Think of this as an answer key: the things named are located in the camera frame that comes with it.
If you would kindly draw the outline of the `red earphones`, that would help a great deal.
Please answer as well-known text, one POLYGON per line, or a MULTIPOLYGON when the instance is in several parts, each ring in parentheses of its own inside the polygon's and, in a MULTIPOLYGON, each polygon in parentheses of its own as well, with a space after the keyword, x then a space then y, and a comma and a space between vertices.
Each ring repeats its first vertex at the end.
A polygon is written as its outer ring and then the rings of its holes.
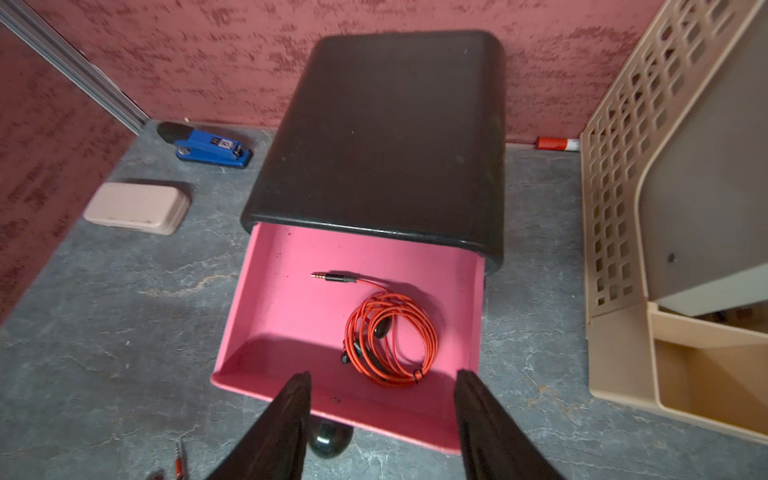
POLYGON ((373 289, 347 318, 342 363, 388 388, 415 386, 431 371, 439 353, 439 335, 427 311, 413 298, 367 277, 331 272, 313 272, 311 277, 326 282, 362 284, 373 289), (420 360, 411 359, 401 351, 401 326, 419 340, 420 360))
POLYGON ((179 439, 175 444, 175 460, 173 472, 168 474, 164 469, 156 469, 146 476, 146 480, 187 480, 187 462, 185 458, 185 447, 183 440, 179 439))

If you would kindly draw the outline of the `black drawer cabinet shell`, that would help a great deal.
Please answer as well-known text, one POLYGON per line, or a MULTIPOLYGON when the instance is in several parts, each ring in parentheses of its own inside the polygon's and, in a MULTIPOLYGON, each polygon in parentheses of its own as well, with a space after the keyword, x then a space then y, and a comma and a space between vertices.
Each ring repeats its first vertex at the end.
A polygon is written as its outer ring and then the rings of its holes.
POLYGON ((240 216, 504 261, 505 51, 480 30, 325 37, 240 216))

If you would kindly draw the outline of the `left corner aluminium post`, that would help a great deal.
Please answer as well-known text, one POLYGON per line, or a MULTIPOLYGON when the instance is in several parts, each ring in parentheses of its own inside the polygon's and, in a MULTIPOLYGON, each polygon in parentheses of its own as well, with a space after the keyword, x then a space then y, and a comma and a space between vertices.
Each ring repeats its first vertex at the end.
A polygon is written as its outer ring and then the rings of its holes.
POLYGON ((25 1, 2 0, 1 22, 134 134, 149 121, 141 108, 25 1))

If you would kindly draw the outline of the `beige file organizer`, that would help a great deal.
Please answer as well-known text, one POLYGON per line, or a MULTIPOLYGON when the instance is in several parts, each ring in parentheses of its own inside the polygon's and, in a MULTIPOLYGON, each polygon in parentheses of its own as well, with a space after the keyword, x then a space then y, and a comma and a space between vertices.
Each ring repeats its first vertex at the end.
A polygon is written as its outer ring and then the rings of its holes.
POLYGON ((662 5, 581 135, 589 388, 767 440, 767 5, 662 5))

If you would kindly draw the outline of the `pink pencil case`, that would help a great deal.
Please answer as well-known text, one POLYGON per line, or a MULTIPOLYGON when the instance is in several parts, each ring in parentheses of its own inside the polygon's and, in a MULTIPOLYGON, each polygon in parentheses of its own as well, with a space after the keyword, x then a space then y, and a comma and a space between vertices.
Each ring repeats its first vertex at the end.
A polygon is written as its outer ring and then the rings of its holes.
POLYGON ((168 236, 176 232, 190 204, 190 198, 172 186, 106 182, 83 217, 96 225, 168 236))

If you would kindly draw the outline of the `blue stapler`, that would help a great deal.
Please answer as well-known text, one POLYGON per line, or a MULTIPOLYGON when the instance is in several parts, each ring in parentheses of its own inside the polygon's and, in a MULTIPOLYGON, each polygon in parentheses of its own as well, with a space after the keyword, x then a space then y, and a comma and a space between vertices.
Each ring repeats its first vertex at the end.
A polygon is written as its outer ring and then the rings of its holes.
POLYGON ((175 148, 180 161, 219 167, 245 168, 252 151, 237 140, 197 130, 186 124, 162 122, 157 134, 175 148))

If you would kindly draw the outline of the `pink drawer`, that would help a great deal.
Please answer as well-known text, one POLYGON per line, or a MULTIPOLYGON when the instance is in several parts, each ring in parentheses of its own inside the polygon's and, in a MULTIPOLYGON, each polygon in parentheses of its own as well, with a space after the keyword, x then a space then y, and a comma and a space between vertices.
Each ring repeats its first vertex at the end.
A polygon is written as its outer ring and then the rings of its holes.
POLYGON ((271 400, 306 371, 315 415, 456 454, 454 385, 479 364, 484 267, 454 247, 258 225, 212 383, 271 400), (378 285, 414 299, 437 329, 436 361, 415 386, 377 385, 341 360, 347 318, 378 285))

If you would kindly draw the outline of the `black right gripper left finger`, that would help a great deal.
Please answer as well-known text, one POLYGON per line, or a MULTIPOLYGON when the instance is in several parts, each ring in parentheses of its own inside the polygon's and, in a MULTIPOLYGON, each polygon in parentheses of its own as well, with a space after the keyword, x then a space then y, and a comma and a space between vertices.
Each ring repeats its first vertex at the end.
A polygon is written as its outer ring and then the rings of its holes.
POLYGON ((299 479, 307 450, 311 375, 293 375, 211 479, 299 479))

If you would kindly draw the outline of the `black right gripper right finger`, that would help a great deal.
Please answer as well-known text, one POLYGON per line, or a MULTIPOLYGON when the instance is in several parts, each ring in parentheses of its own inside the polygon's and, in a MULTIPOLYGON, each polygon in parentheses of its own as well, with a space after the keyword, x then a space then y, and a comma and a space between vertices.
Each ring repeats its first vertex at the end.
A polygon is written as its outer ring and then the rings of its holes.
POLYGON ((468 479, 560 479, 476 373, 460 370, 454 404, 468 479))

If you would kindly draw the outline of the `red white marker pen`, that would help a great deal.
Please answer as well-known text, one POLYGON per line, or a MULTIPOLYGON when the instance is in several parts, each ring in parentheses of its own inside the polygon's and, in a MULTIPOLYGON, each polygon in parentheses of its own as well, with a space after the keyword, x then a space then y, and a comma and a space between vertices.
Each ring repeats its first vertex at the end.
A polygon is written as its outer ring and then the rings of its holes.
POLYGON ((579 152, 580 142, 578 139, 539 137, 535 142, 535 148, 548 151, 579 152))

